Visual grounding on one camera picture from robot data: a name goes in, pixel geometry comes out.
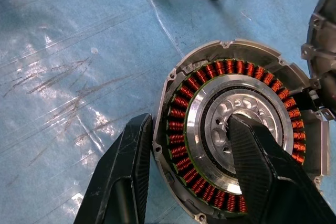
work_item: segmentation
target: blue table surface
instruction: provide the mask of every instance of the blue table surface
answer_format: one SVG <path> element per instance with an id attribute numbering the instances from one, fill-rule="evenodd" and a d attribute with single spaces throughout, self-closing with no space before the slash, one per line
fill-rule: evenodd
<path id="1" fill-rule="evenodd" d="M 165 77 L 212 40 L 300 59 L 318 0 L 0 0 L 0 223 L 72 223 L 127 121 L 155 114 Z M 336 209 L 336 130 L 322 189 Z M 147 223 L 194 223 L 151 161 Z"/>

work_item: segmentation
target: blue cloth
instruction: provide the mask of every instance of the blue cloth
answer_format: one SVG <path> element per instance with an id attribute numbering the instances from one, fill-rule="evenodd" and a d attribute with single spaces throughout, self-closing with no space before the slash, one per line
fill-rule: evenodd
<path id="1" fill-rule="evenodd" d="M 269 45 L 306 73 L 318 0 L 0 0 L 0 222 L 72 223 L 97 161 L 165 77 L 212 40 Z M 336 208 L 336 130 L 322 189 Z M 193 223 L 154 161 L 148 223 Z"/>

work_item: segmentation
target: metal hub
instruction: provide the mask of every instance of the metal hub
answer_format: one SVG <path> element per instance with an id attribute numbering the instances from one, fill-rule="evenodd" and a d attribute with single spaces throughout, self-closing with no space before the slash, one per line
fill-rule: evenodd
<path id="1" fill-rule="evenodd" d="M 291 120 L 284 103 L 270 87 L 255 78 L 227 74 L 212 79 L 196 94 L 187 111 L 188 149 L 198 172 L 215 186 L 241 194 L 235 177 L 227 119 L 239 113 L 262 122 L 277 143 L 291 154 Z"/>

